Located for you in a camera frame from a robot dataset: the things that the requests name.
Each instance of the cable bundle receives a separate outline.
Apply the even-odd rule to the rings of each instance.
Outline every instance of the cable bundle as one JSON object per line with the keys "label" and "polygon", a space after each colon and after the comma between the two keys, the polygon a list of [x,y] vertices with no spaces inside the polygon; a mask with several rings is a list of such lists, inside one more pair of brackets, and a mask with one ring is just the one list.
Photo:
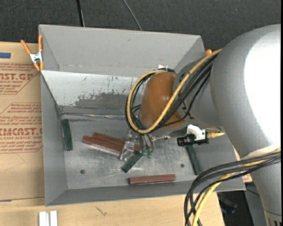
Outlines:
{"label": "cable bundle", "polygon": [[[206,199],[208,198],[208,196],[220,183],[230,180],[230,179],[242,177],[260,168],[279,163],[280,161],[281,161],[281,149],[279,148],[273,153],[266,154],[260,157],[255,157],[251,159],[235,161],[235,162],[219,165],[219,166],[210,168],[207,171],[204,171],[203,173],[198,175],[197,178],[193,181],[185,197],[185,200],[184,200],[183,210],[184,210],[184,217],[185,217],[185,226],[186,225],[191,226],[189,218],[192,213],[194,214],[192,226],[196,226],[196,224],[198,224],[199,226],[202,225],[200,220],[198,219],[201,209]],[[201,183],[205,183],[208,180],[213,179],[218,176],[221,176],[221,177],[217,179],[216,181],[214,181],[213,183],[204,187],[194,201],[193,194],[194,194],[194,190],[196,189],[196,187],[198,187]]]}
{"label": "cable bundle", "polygon": [[[192,69],[190,69],[186,75],[183,77],[179,85],[177,86],[176,90],[174,91],[173,95],[171,96],[170,100],[168,101],[167,105],[165,106],[164,110],[162,111],[161,115],[158,117],[158,119],[153,123],[152,126],[149,128],[144,128],[142,126],[141,121],[134,115],[136,111],[140,109],[140,105],[134,106],[135,97],[137,95],[137,92],[140,88],[140,86],[147,81],[151,76],[153,76],[156,73],[165,72],[165,70],[152,70],[150,72],[145,73],[143,76],[141,76],[136,83],[133,85],[126,104],[126,117],[127,121],[130,125],[130,127],[140,133],[140,134],[148,134],[150,132],[153,132],[155,130],[158,130],[159,128],[180,122],[185,119],[185,117],[189,114],[189,111],[191,109],[191,106],[196,98],[196,96],[199,94],[207,80],[209,79],[210,70],[212,67],[212,62],[216,58],[217,54],[221,51],[221,49],[209,54],[208,56],[202,58]],[[174,121],[172,123],[166,122],[177,112],[177,110],[180,108],[180,106],[184,103],[184,100],[189,96],[191,91],[199,85],[196,93],[194,94],[194,97],[189,104],[186,113],[184,117],[178,121]]]}

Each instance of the wire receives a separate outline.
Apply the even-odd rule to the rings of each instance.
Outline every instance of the wire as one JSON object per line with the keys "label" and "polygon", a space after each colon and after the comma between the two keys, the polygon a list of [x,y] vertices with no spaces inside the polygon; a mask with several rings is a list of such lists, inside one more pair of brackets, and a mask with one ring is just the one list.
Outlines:
{"label": "wire", "polygon": [[[194,94],[194,97],[193,97],[192,101],[190,102],[190,105],[189,105],[188,109],[186,110],[186,113],[185,113],[185,115],[183,116],[183,118],[181,118],[180,120],[174,121],[174,122],[170,122],[170,123],[168,123],[168,124],[159,125],[158,128],[162,128],[162,127],[166,127],[166,126],[169,126],[169,125],[178,123],[178,122],[180,122],[180,121],[183,121],[183,120],[188,116],[189,111],[191,110],[191,107],[192,107],[192,105],[193,105],[193,103],[194,103],[194,101],[195,101],[197,95],[200,93],[201,89],[203,88],[203,86],[205,85],[205,83],[208,81],[209,76],[210,76],[210,74],[208,74],[208,76],[204,79],[204,81],[201,83],[201,85],[199,86],[198,90],[197,90],[196,93]],[[202,77],[200,77],[197,81],[195,81],[195,84],[197,84],[201,79],[202,79]],[[171,118],[171,116],[178,110],[179,106],[180,106],[180,105],[178,105],[178,106],[175,106],[175,105],[174,105],[174,106],[172,107],[171,111],[168,112],[168,115],[164,118],[164,120],[165,120],[165,121],[168,121],[168,120]]]}
{"label": "wire", "polygon": [[248,191],[248,192],[250,192],[250,193],[252,193],[252,194],[255,194],[255,195],[257,195],[257,196],[260,196],[258,193],[253,192],[252,190],[246,189],[246,191]]}
{"label": "wire", "polygon": [[[237,178],[237,177],[241,177],[243,175],[249,174],[250,172],[253,172],[255,170],[258,170],[259,168],[263,167],[263,166],[267,166],[268,164],[271,163],[277,163],[276,160],[278,160],[279,158],[281,158],[281,149],[279,148],[278,150],[276,150],[273,153],[269,153],[260,157],[256,157],[256,158],[251,158],[251,159],[246,159],[246,160],[241,160],[241,161],[235,161],[235,162],[231,162],[231,163],[226,163],[226,164],[222,164],[216,167],[213,167],[211,169],[208,169],[207,171],[201,173],[192,183],[186,197],[185,197],[185,201],[184,201],[184,215],[186,218],[186,225],[190,225],[189,223],[189,217],[192,213],[195,213],[195,205],[198,202],[198,200],[200,199],[202,193],[209,188],[210,186],[214,185],[215,183],[218,182],[222,182],[225,180],[229,180],[229,179],[233,179],[233,178]],[[215,178],[217,176],[223,175],[224,174],[228,174],[228,173],[234,173],[234,172],[238,172],[238,171],[245,171],[239,175],[235,175],[235,176],[231,176],[229,178],[225,178],[219,181],[216,181],[212,184],[210,184],[209,186],[207,186],[206,188],[204,188],[198,195],[197,199],[195,200],[195,202],[193,202],[193,190],[201,183],[203,183],[204,181],[207,181],[211,178]],[[188,201],[191,201],[191,210],[188,214],[187,212],[187,205],[188,205]]]}
{"label": "wire", "polygon": [[[262,161],[258,161],[258,162],[252,162],[253,164],[259,164],[261,163]],[[230,177],[232,176],[232,173],[228,173],[228,174],[225,174],[223,175],[222,177],[220,177],[216,182],[214,182],[212,185],[210,185],[209,189],[205,192],[203,198],[201,199],[200,203],[199,203],[199,206],[195,212],[195,215],[194,215],[194,219],[193,219],[193,223],[192,223],[192,226],[196,226],[196,223],[198,221],[198,218],[199,218],[199,215],[200,215],[200,212],[204,206],[204,203],[206,202],[206,200],[208,199],[208,197],[210,196],[210,194],[212,193],[212,191],[214,191],[214,189],[221,184],[222,181],[224,181],[224,179],[229,179]]]}
{"label": "wire", "polygon": [[131,13],[132,17],[134,18],[137,26],[139,27],[140,31],[142,31],[142,27],[140,25],[140,23],[137,21],[137,18],[135,17],[133,11],[131,10],[130,6],[128,5],[128,3],[126,2],[126,0],[123,0],[124,4],[126,5],[126,7],[128,8],[129,12]]}
{"label": "wire", "polygon": [[150,133],[151,131],[153,131],[157,126],[158,124],[163,120],[163,118],[165,117],[166,113],[168,112],[168,110],[171,108],[172,106],[172,103],[174,102],[175,98],[177,97],[177,95],[179,94],[180,90],[182,89],[182,87],[184,86],[184,84],[186,83],[186,81],[188,80],[188,78],[204,63],[206,62],[207,60],[209,60],[211,57],[217,55],[219,52],[221,51],[221,49],[213,52],[212,54],[204,57],[203,59],[201,59],[192,69],[189,70],[189,72],[185,75],[185,77],[183,78],[183,80],[179,83],[178,87],[176,88],[175,92],[173,93],[173,95],[171,96],[170,100],[168,101],[167,105],[165,106],[164,110],[162,111],[161,115],[158,117],[158,119],[153,123],[152,126],[150,126],[149,128],[147,129],[140,129],[138,128],[132,118],[131,118],[131,113],[130,113],[130,109],[131,109],[131,99],[132,99],[132,96],[133,96],[133,92],[135,90],[135,88],[138,86],[139,82],[145,78],[145,76],[149,75],[149,74],[152,74],[152,73],[155,73],[153,71],[151,72],[148,72],[146,74],[144,74],[142,77],[140,77],[136,83],[133,85],[130,93],[129,93],[129,96],[128,96],[128,100],[127,100],[127,105],[126,105],[126,110],[127,110],[127,119],[128,119],[128,122],[131,126],[131,128],[133,130],[135,130],[136,132],[140,133],[140,134],[147,134],[147,133]]}
{"label": "wire", "polygon": [[85,27],[85,21],[84,21],[84,18],[83,18],[83,12],[82,12],[82,9],[81,9],[80,0],[76,0],[76,5],[77,5],[77,10],[79,12],[79,18],[80,18],[81,27]]}
{"label": "wire", "polygon": [[251,173],[251,172],[254,172],[254,171],[256,171],[256,170],[258,170],[258,169],[260,169],[260,168],[262,168],[262,167],[269,166],[269,165],[273,165],[273,164],[279,163],[280,161],[281,161],[281,156],[279,155],[279,156],[277,156],[277,157],[275,157],[275,158],[272,158],[272,159],[270,159],[270,160],[268,160],[268,161],[266,161],[266,162],[264,162],[264,163],[258,165],[257,167],[255,167],[255,168],[253,168],[253,169],[247,170],[247,171],[245,171],[245,172],[242,172],[242,173],[240,173],[240,174],[238,174],[238,175],[231,176],[231,177],[229,177],[229,178],[225,178],[225,179],[216,181],[216,182],[214,182],[214,183],[212,183],[212,184],[206,186],[206,187],[199,193],[199,195],[197,196],[195,202],[194,202],[193,205],[192,205],[192,208],[191,208],[189,214],[186,216],[186,224],[189,224],[188,219],[189,219],[189,217],[191,216],[192,213],[195,213],[195,205],[196,205],[196,203],[198,202],[198,200],[200,199],[201,195],[205,192],[205,190],[206,190],[207,188],[209,188],[210,186],[214,185],[215,183],[219,183],[219,182],[227,181],[227,180],[230,180],[230,179],[242,177],[242,176],[247,175],[247,174],[249,174],[249,173]]}

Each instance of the scratched metal surface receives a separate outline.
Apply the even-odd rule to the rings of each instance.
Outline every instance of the scratched metal surface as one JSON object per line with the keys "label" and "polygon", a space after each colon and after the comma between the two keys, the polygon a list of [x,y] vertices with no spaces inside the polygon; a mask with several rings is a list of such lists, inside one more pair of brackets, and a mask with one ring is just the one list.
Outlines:
{"label": "scratched metal surface", "polygon": [[[63,116],[70,120],[74,149],[64,152],[68,189],[126,186],[129,177],[176,174],[176,182],[196,178],[188,154],[177,146],[176,139],[160,140],[151,159],[143,156],[128,173],[121,170],[123,161],[82,143],[83,136],[99,132],[118,139],[125,139],[129,130],[125,119],[86,119],[78,116]],[[235,161],[233,147],[227,137],[211,140],[208,145],[195,148],[201,167],[210,167]],[[243,189],[241,180],[224,183],[219,190]]]}
{"label": "scratched metal surface", "polygon": [[90,73],[42,72],[58,106],[88,109],[125,108],[136,77]]}
{"label": "scratched metal surface", "polygon": [[176,146],[174,139],[157,145],[151,159],[142,157],[128,173],[124,173],[121,170],[124,161],[115,155],[93,149],[81,141],[83,136],[92,136],[93,132],[125,139],[129,130],[126,120],[72,119],[70,128],[74,149],[64,153],[68,189],[123,186],[128,185],[128,177],[144,175],[176,173],[178,181],[194,178],[188,155],[184,148]]}

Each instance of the brown wooden stick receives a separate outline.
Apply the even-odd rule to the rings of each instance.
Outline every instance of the brown wooden stick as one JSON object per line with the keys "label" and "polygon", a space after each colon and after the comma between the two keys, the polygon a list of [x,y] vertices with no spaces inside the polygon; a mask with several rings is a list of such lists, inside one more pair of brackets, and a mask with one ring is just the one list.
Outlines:
{"label": "brown wooden stick", "polygon": [[123,147],[124,144],[125,144],[125,142],[122,141],[122,140],[119,140],[119,139],[116,139],[116,138],[112,138],[112,137],[108,137],[108,136],[103,135],[103,134],[98,133],[98,132],[94,132],[92,137],[96,138],[96,139],[99,139],[99,140],[102,140],[102,141],[107,141],[109,143],[113,143],[113,144],[121,146],[121,147]]}
{"label": "brown wooden stick", "polygon": [[113,143],[109,143],[107,141],[99,140],[93,137],[84,136],[82,142],[113,153],[120,154],[122,152],[121,146],[115,145]]}
{"label": "brown wooden stick", "polygon": [[173,182],[175,180],[176,180],[175,174],[165,174],[165,175],[129,178],[129,184],[136,185],[136,184],[148,184],[148,183],[162,183],[162,182]]}

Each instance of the metal bracket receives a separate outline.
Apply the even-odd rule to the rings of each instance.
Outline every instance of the metal bracket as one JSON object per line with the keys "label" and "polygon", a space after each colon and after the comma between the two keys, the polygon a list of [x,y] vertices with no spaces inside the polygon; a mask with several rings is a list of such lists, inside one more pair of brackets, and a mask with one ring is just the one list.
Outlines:
{"label": "metal bracket", "polygon": [[193,134],[195,136],[195,141],[206,139],[206,130],[200,129],[197,126],[188,125],[187,127],[187,135]]}

